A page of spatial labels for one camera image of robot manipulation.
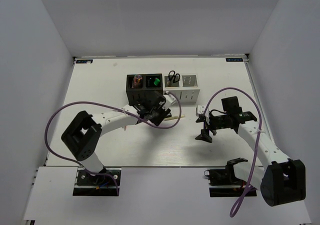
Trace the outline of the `yellow slim highlighter pen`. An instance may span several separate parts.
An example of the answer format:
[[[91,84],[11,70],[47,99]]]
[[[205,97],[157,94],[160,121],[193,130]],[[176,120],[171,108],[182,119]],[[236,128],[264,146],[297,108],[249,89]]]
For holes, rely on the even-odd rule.
[[[170,117],[166,117],[165,119],[164,119],[164,121],[171,121],[171,120],[178,120],[178,119],[182,119],[182,118],[185,118],[186,117],[186,115],[181,115],[181,116],[179,116],[179,115],[177,115],[177,116],[170,116]]]

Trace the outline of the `green black highlighter marker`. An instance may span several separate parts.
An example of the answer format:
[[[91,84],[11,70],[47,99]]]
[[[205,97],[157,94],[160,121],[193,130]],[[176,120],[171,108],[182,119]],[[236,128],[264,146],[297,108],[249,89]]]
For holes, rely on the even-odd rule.
[[[159,86],[160,86],[160,83],[161,83],[161,80],[156,77],[156,78],[154,79],[153,85],[154,85],[155,87],[159,87]]]

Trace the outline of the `pink transparent glue tube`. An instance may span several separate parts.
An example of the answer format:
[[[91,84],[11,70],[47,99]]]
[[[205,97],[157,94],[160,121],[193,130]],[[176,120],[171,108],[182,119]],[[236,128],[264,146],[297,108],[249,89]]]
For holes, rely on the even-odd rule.
[[[132,80],[132,88],[139,89],[143,87],[143,76],[140,74],[136,74]]]

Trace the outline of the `black handled scissors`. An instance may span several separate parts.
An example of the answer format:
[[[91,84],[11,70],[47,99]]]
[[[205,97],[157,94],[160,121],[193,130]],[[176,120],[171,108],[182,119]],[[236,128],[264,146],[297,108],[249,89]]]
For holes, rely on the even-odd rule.
[[[177,73],[175,70],[171,70],[168,73],[168,86],[169,87],[178,87],[181,75]]]

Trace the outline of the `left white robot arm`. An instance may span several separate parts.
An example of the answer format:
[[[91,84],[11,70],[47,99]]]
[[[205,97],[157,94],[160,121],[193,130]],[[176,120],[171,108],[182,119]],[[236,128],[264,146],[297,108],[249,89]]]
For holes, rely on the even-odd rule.
[[[88,114],[85,110],[79,112],[61,135],[61,140],[72,153],[76,161],[89,170],[88,178],[99,185],[105,181],[104,166],[95,153],[101,136],[126,126],[149,121],[158,127],[170,114],[170,106],[177,99],[171,94],[151,92],[140,97],[131,104],[125,105],[119,111]]]

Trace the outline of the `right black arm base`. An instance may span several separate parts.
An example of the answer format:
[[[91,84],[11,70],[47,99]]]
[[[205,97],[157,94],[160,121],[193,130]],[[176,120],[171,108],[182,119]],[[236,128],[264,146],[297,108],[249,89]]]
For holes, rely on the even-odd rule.
[[[211,168],[203,172],[208,179],[209,196],[211,198],[239,198],[245,190],[246,181],[235,176],[234,166],[245,163],[245,158],[236,158],[227,161],[225,167]]]

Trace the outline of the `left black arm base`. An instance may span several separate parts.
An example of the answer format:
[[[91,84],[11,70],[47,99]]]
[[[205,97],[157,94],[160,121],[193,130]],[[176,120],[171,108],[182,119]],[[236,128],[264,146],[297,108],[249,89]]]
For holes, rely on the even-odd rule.
[[[108,175],[91,175],[78,169],[75,177],[74,197],[118,197],[120,194],[121,169],[107,169]]]

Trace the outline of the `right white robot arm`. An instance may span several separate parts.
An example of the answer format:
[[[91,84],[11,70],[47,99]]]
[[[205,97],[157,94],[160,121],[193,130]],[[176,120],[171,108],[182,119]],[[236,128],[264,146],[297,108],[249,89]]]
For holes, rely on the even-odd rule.
[[[227,161],[224,172],[209,171],[211,185],[240,185],[249,183],[260,190],[264,201],[271,207],[302,201],[306,198],[306,167],[293,160],[259,129],[257,118],[250,111],[243,111],[236,96],[221,100],[223,112],[214,116],[205,107],[196,107],[197,122],[203,129],[196,140],[211,143],[217,130],[232,129],[252,150],[262,166],[250,173],[252,164],[246,158]]]

